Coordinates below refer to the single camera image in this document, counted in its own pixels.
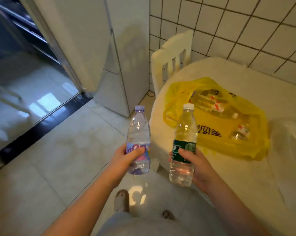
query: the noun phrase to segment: chair backrest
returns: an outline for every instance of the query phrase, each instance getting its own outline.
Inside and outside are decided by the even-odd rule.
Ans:
[[[162,68],[167,64],[168,78],[172,77],[180,70],[180,54],[183,54],[183,67],[190,61],[192,49],[193,31],[188,30],[184,33],[176,34],[168,39],[161,49],[154,52],[151,56],[151,74],[154,85],[155,95],[157,96],[163,87]]]

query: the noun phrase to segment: floor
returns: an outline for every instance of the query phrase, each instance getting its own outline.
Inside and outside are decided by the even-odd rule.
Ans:
[[[21,95],[31,115],[0,102],[0,149],[29,130],[36,122],[60,106],[78,90],[59,69],[35,55],[25,52],[0,60],[0,85]]]
[[[148,118],[154,100],[146,95],[140,103]],[[101,174],[126,141],[129,121],[91,100],[3,167],[0,235],[40,235]],[[127,173],[92,235],[113,214],[114,195],[122,188],[129,191],[135,216],[159,217],[168,209],[192,235],[226,235],[216,211],[192,189],[171,184],[165,169],[142,176]]]

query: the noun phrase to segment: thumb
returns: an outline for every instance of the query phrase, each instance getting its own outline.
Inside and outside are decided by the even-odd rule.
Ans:
[[[132,162],[133,160],[135,160],[136,158],[141,156],[144,152],[145,152],[145,148],[139,147],[139,148],[131,151],[130,153],[126,154],[127,160],[129,162]]]
[[[197,161],[197,156],[195,156],[192,152],[187,151],[183,148],[178,150],[178,153],[186,160],[190,161],[191,163],[195,163]]]

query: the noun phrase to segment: refrigerator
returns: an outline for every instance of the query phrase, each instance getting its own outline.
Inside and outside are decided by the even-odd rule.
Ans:
[[[149,90],[149,0],[20,0],[77,89],[128,117]]]

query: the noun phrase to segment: person's right arm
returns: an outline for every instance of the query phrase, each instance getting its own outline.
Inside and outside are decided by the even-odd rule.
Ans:
[[[196,155],[184,149],[178,152],[194,164],[193,183],[209,196],[229,235],[271,235],[217,174],[201,151],[197,149]]]

